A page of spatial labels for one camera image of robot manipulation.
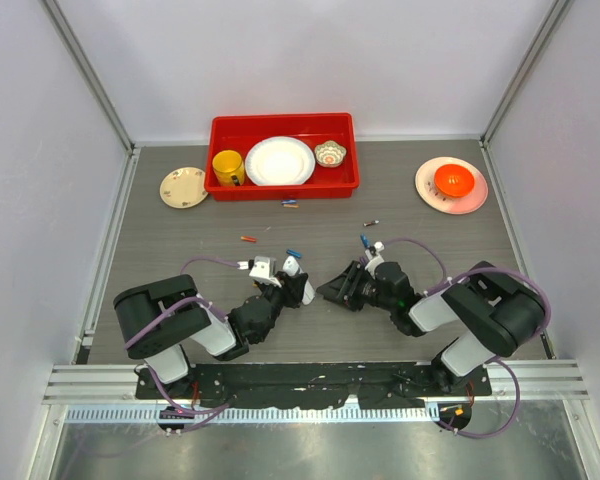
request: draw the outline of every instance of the red plastic bin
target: red plastic bin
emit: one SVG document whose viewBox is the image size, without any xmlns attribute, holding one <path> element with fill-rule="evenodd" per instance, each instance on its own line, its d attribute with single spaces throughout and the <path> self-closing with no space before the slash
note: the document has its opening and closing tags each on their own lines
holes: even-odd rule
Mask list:
<svg viewBox="0 0 600 480">
<path fill-rule="evenodd" d="M 334 140 L 347 149 L 347 154 L 342 165 L 336 168 L 316 164 L 313 175 L 302 185 L 259 187 L 248 177 L 239 187 L 223 187 L 218 183 L 212 166 L 218 152 L 235 150 L 246 159 L 256 143 L 275 136 L 297 138 L 311 150 L 327 140 Z M 358 185 L 358 156 L 353 120 L 348 113 L 216 117 L 213 120 L 204 188 L 218 201 L 346 198 Z"/>
</svg>

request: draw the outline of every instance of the yellow cup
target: yellow cup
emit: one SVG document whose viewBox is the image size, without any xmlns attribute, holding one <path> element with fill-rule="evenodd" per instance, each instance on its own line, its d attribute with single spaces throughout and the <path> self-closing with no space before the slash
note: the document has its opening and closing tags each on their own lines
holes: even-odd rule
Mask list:
<svg viewBox="0 0 600 480">
<path fill-rule="evenodd" d="M 213 173 L 223 187 L 244 185 L 244 162 L 234 150 L 223 150 L 213 157 Z"/>
</svg>

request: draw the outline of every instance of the orange bowl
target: orange bowl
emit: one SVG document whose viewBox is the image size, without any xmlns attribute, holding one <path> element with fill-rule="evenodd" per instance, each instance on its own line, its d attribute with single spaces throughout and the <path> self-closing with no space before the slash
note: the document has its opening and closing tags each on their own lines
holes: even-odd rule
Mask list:
<svg viewBox="0 0 600 480">
<path fill-rule="evenodd" d="M 453 163 L 438 168 L 433 181 L 438 190 L 455 198 L 469 195 L 476 184 L 476 179 L 469 169 Z"/>
</svg>

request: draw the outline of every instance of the table surface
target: table surface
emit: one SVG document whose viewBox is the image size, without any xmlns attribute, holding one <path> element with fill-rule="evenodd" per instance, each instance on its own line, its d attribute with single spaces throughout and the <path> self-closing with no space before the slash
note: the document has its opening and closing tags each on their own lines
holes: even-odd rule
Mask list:
<svg viewBox="0 0 600 480">
<path fill-rule="evenodd" d="M 351 198 L 299 200 L 299 208 L 278 201 L 216 202 L 176 210 L 160 200 L 158 190 L 170 171 L 184 166 L 204 169 L 207 147 L 143 148 L 133 180 L 89 363 L 136 363 L 124 349 L 113 298 L 120 292 L 175 276 L 185 261 L 199 254 L 239 261 L 256 255 L 286 258 L 301 252 L 301 265 L 317 287 L 340 274 L 363 252 L 359 236 L 372 242 L 409 236 L 432 247 L 451 275 L 475 263 L 516 267 L 495 196 L 469 215 L 447 215 L 418 196 L 414 176 L 425 161 L 452 156 L 475 165 L 488 178 L 477 141 L 361 142 L 357 144 L 360 187 Z M 380 223 L 364 228 L 362 223 Z M 255 244 L 240 241 L 256 237 Z M 417 291 L 440 280 L 428 253 L 398 244 L 383 253 L 398 261 Z M 201 294 L 226 311 L 257 293 L 246 271 L 196 262 L 191 274 Z M 400 334 L 385 311 L 365 307 L 350 312 L 317 296 L 309 306 L 285 309 L 264 343 L 236 362 L 331 362 L 430 360 L 465 331 L 460 322 L 420 338 Z M 193 341 L 183 343 L 192 362 L 213 359 Z M 524 345 L 515 358 L 546 358 L 539 339 Z"/>
</svg>

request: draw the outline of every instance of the small blue object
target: small blue object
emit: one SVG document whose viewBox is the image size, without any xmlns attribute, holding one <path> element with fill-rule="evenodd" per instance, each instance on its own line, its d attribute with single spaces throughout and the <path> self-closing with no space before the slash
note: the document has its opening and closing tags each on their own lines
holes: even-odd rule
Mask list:
<svg viewBox="0 0 600 480">
<path fill-rule="evenodd" d="M 302 254 L 296 252 L 295 250 L 287 249 L 287 255 L 291 255 L 292 257 L 302 258 Z"/>
</svg>

